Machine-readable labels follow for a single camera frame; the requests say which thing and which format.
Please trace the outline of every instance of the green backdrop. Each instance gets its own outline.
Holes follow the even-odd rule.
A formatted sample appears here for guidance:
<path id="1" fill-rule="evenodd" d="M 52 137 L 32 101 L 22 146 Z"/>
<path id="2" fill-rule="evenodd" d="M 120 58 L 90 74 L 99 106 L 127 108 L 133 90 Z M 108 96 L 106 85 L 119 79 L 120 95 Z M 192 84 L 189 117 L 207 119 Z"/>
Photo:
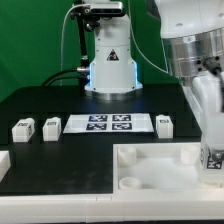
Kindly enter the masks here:
<path id="1" fill-rule="evenodd" d="M 60 43 L 64 16 L 72 0 L 0 0 L 0 101 L 18 88 L 38 86 L 60 71 Z M 145 0 L 130 0 L 132 25 L 139 48 L 165 69 L 160 22 L 149 17 Z M 94 58 L 93 34 L 86 34 L 90 59 Z M 149 65 L 132 45 L 143 83 L 173 83 L 175 78 Z M 65 34 L 65 68 L 79 66 L 76 22 L 68 20 Z M 77 84 L 66 81 L 63 85 Z"/>

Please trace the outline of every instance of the warning label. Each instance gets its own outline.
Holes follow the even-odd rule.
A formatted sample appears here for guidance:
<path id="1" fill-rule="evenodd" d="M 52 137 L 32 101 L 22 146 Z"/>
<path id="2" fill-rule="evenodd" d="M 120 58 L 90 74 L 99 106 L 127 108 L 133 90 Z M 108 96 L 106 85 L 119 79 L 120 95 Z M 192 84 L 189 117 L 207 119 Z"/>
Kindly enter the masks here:
<path id="1" fill-rule="evenodd" d="M 110 55 L 108 56 L 107 61 L 119 61 L 119 58 L 114 49 L 110 52 Z"/>

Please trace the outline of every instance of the black square marker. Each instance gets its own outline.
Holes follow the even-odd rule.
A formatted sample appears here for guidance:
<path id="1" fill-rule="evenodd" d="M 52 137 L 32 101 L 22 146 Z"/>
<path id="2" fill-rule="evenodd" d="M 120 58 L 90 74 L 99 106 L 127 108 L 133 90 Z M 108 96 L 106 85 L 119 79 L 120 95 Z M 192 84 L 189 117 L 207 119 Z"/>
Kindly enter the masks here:
<path id="1" fill-rule="evenodd" d="M 105 131 L 107 124 L 87 124 L 86 131 Z"/>
<path id="2" fill-rule="evenodd" d="M 118 121 L 118 122 L 122 122 L 122 121 L 131 121 L 131 115 L 130 114 L 117 114 L 117 115 L 113 115 L 113 121 Z"/>
<path id="3" fill-rule="evenodd" d="M 114 123 L 112 124 L 112 130 L 113 131 L 132 130 L 132 124 L 131 123 Z"/>
<path id="4" fill-rule="evenodd" d="M 107 115 L 91 115 L 89 116 L 89 122 L 107 122 Z"/>

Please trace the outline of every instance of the white paper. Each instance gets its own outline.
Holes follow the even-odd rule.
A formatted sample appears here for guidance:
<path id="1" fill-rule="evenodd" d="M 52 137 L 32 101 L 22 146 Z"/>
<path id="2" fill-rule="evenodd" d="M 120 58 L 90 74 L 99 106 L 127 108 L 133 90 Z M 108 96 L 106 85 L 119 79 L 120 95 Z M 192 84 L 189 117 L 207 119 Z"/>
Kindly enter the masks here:
<path id="1" fill-rule="evenodd" d="M 153 132 L 149 114 L 71 115 L 64 133 Z"/>

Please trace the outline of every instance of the small white cube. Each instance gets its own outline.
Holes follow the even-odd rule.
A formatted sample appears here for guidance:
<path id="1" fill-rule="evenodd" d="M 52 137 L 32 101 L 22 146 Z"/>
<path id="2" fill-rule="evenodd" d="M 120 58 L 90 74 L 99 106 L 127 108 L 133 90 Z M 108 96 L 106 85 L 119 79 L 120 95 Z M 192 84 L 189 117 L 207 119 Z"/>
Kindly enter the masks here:
<path id="1" fill-rule="evenodd" d="M 58 117 L 47 119 L 43 127 L 44 141 L 58 141 L 61 134 L 61 119 Z"/>
<path id="2" fill-rule="evenodd" d="M 159 138 L 173 138 L 173 123 L 169 116 L 156 117 L 156 131 Z"/>
<path id="3" fill-rule="evenodd" d="M 35 132 L 32 118 L 21 119 L 12 129 L 13 142 L 28 142 Z"/>
<path id="4" fill-rule="evenodd" d="M 8 151 L 0 151 L 0 182 L 11 166 Z"/>

